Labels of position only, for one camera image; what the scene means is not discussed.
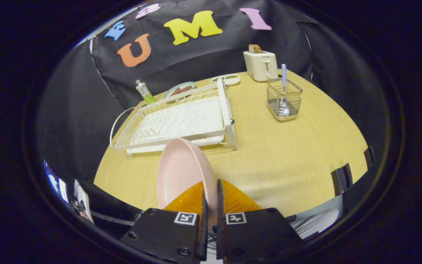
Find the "letter m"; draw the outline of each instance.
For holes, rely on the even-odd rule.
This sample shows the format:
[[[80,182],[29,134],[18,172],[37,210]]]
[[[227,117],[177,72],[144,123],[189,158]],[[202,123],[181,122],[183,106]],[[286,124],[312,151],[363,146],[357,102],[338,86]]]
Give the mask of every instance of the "letter m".
[[[193,21],[191,23],[176,18],[165,23],[164,27],[170,28],[172,35],[174,35],[175,38],[174,45],[179,45],[189,40],[189,37],[185,37],[183,33],[186,33],[195,39],[198,37],[200,28],[203,37],[222,33],[222,29],[218,28],[211,15],[212,11],[201,11],[193,16]]]

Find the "table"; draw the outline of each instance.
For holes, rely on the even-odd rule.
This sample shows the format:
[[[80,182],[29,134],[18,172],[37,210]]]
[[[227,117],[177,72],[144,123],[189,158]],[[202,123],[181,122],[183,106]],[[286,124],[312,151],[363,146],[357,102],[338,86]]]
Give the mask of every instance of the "table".
[[[335,196],[330,175],[335,169],[349,163],[353,182],[367,171],[364,137],[322,90],[288,71],[288,80],[303,89],[302,102],[296,119],[279,122],[266,106],[266,82],[256,82],[246,72],[238,75],[241,82],[227,89],[238,149],[201,148],[218,179],[234,184],[262,208],[276,207],[283,216],[290,216]],[[209,85],[210,80],[198,81],[196,86]],[[162,99],[162,94],[154,97]],[[160,156],[161,152],[153,152],[126,159],[107,147],[94,184],[140,209],[156,208]]]

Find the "white toaster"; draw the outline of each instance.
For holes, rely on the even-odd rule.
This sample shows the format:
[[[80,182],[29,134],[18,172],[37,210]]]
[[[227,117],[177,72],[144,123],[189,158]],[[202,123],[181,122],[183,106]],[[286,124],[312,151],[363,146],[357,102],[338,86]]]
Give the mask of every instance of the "white toaster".
[[[276,63],[276,55],[271,52],[263,51],[262,53],[243,52],[245,66],[250,76],[259,82],[269,79],[278,78],[278,64]]]

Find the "green bottle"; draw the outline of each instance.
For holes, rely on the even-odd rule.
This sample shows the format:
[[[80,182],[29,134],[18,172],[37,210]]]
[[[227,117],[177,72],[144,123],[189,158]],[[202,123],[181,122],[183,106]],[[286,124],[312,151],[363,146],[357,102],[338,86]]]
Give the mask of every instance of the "green bottle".
[[[141,82],[139,79],[136,80],[136,90],[141,94],[142,98],[147,104],[152,104],[156,102],[156,99],[149,92],[148,87],[145,83]]]

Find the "foam letter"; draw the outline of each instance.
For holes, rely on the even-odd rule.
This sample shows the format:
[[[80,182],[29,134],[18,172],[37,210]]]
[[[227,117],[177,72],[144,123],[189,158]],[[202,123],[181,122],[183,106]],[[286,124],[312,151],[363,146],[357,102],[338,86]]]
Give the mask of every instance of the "foam letter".
[[[266,25],[265,21],[260,15],[260,10],[253,8],[240,8],[239,10],[243,11],[248,16],[252,22],[251,28],[256,30],[271,30],[271,27]]]
[[[148,36],[149,34],[146,33],[144,35],[140,35],[136,40],[134,40],[139,43],[142,50],[141,55],[137,57],[134,57],[133,54],[131,54],[131,50],[129,48],[131,47],[131,43],[124,45],[118,50],[117,54],[120,55],[126,67],[135,67],[149,57],[151,54],[151,47],[149,46]]]
[[[141,11],[139,11],[139,13],[136,15],[136,19],[139,19],[147,14],[150,14],[152,12],[156,12],[157,10],[160,9],[159,4],[154,4],[154,5],[150,5],[148,7],[143,8]]]
[[[183,33],[186,33],[194,39],[197,38],[200,28],[203,37],[221,34],[222,29],[218,28],[211,15],[212,11],[201,11],[193,16],[193,21],[191,23],[176,18],[165,23],[164,27],[170,28],[172,31],[172,35],[174,35],[175,38],[174,45],[179,45],[189,40],[189,37],[185,37]]]
[[[113,37],[114,40],[117,40],[123,32],[126,30],[125,25],[122,24],[123,20],[118,21],[104,37]]]

